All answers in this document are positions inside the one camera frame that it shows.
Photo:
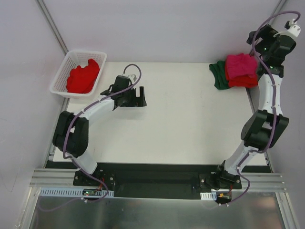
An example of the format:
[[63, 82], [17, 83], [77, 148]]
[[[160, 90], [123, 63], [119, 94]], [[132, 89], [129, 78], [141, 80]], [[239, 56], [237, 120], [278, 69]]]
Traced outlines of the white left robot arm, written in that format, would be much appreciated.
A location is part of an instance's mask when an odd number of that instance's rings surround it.
[[71, 159], [85, 175], [84, 180], [95, 186], [101, 180], [97, 162], [88, 150], [89, 128], [92, 124], [118, 107], [145, 107], [144, 87], [139, 87], [136, 95], [132, 75], [118, 75], [114, 84], [96, 98], [96, 100], [77, 112], [61, 112], [52, 143], [63, 153], [65, 159]]

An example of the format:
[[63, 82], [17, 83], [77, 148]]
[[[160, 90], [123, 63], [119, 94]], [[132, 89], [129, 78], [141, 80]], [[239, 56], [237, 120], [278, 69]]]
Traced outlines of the pink t shirt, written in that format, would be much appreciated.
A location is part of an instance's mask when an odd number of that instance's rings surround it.
[[225, 60], [225, 67], [230, 80], [241, 76], [255, 78], [257, 62], [249, 54], [228, 55]]

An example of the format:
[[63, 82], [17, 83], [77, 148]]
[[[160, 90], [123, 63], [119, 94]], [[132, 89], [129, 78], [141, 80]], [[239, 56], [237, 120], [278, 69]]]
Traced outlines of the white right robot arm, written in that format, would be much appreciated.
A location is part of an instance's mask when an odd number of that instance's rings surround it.
[[241, 144], [233, 155], [218, 166], [214, 183], [219, 188], [235, 184], [242, 169], [258, 154], [273, 147], [287, 128], [289, 119], [283, 116], [280, 105], [280, 87], [284, 77], [285, 57], [296, 47], [301, 28], [296, 21], [288, 21], [284, 31], [276, 31], [271, 25], [261, 26], [249, 34], [247, 40], [259, 61], [259, 106], [244, 125]]

